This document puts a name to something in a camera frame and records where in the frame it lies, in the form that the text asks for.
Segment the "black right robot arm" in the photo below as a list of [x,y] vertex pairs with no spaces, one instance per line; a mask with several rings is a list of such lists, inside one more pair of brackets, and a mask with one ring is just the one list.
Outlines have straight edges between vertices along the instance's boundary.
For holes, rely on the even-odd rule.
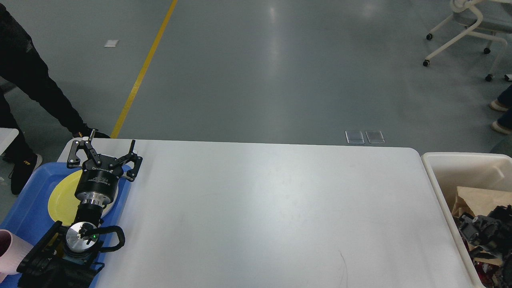
[[496,206],[487,216],[472,217],[463,213],[459,217],[458,230],[463,239],[474,247],[471,258],[499,259],[496,277],[501,288],[512,284],[512,212],[511,205]]

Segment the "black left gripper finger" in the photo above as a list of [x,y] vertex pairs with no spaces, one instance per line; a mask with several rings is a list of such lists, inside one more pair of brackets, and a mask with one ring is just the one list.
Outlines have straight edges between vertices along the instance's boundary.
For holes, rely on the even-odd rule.
[[[84,137],[79,140],[72,140],[70,153],[66,161],[67,168],[81,168],[82,170],[94,170],[101,168],[103,161],[92,146],[92,140],[97,133],[99,133],[97,129],[92,129],[88,137]],[[77,155],[78,151],[83,151],[85,153],[85,160],[82,160]]]
[[[135,151],[135,144],[136,140],[132,139],[129,151],[126,155],[120,158],[110,157],[107,161],[107,170],[116,177],[124,178],[128,182],[135,181],[143,162],[143,158]],[[123,167],[124,165],[128,165],[128,163],[132,163],[133,167],[125,171]]]

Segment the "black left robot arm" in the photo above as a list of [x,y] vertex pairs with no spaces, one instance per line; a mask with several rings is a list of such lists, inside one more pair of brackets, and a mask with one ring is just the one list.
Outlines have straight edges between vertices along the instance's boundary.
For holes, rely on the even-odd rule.
[[135,140],[124,156],[97,153],[92,146],[95,133],[75,140],[66,161],[67,168],[82,172],[74,192],[76,215],[68,225],[55,221],[24,257],[17,269],[19,288],[88,288],[105,266],[98,256],[126,244],[123,229],[106,226],[102,214],[115,203],[120,179],[136,179],[143,158],[134,150]]

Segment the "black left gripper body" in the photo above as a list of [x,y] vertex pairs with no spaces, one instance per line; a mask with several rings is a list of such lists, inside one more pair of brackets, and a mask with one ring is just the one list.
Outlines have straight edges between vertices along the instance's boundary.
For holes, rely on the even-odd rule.
[[80,204],[107,206],[117,199],[118,184],[123,175],[120,166],[108,168],[82,168],[75,191]]

